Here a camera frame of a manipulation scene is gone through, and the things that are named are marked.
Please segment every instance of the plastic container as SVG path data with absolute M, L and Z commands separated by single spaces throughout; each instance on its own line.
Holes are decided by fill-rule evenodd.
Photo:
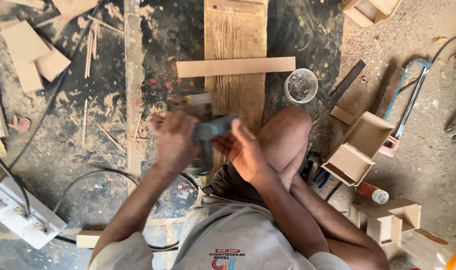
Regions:
M 388 199 L 390 199 L 390 195 L 385 190 L 379 189 L 364 182 L 355 187 L 355 191 L 367 198 L 372 199 L 377 204 L 384 204 L 388 201 Z
M 303 75 L 306 78 L 308 86 L 309 86 L 308 93 L 306 93 L 305 98 L 302 100 L 294 99 L 288 92 L 288 81 L 289 81 L 291 75 L 296 74 L 296 73 Z M 291 74 L 286 78 L 283 88 L 285 89 L 285 95 L 288 97 L 288 99 L 290 101 L 293 101 L 296 103 L 306 103 L 308 101 L 311 101 L 316 96 L 316 92 L 318 91 L 318 79 L 316 78 L 315 74 L 311 70 L 306 69 L 306 68 L 298 68 L 297 70 L 291 72 Z
M 423 270 L 456 270 L 456 247 L 423 229 L 402 235 L 401 248 Z

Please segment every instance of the dark shorts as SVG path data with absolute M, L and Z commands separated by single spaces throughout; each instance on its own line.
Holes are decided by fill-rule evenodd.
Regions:
M 202 191 L 224 199 L 252 203 L 268 209 L 258 191 L 250 183 L 243 180 L 229 161 L 221 165 L 219 171 L 213 175 L 210 183 L 202 188 Z

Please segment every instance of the gray power tool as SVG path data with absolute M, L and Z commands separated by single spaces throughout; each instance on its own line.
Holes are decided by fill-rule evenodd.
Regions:
M 200 152 L 186 171 L 192 175 L 205 175 L 213 168 L 211 139 L 231 130 L 231 122 L 236 115 L 214 116 L 211 107 L 211 94 L 208 92 L 185 92 L 168 95 L 166 111 L 183 110 L 196 116 L 200 123 L 195 127 L 193 140 Z

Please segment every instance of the printed logo on shirt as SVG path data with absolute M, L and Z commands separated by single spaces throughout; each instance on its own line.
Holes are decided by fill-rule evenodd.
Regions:
M 215 249 L 213 253 L 210 253 L 210 256 L 213 257 L 213 262 L 211 263 L 213 269 L 235 270 L 236 258 L 243 257 L 245 254 L 239 249 Z

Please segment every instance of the plastic bottle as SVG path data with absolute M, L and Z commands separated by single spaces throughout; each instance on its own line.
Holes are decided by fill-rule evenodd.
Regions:
M 456 247 L 426 230 L 405 232 L 401 248 L 423 270 L 456 270 Z
M 372 199 L 377 204 L 384 204 L 390 198 L 388 192 L 375 186 L 362 182 L 355 187 L 355 191 L 363 196 Z

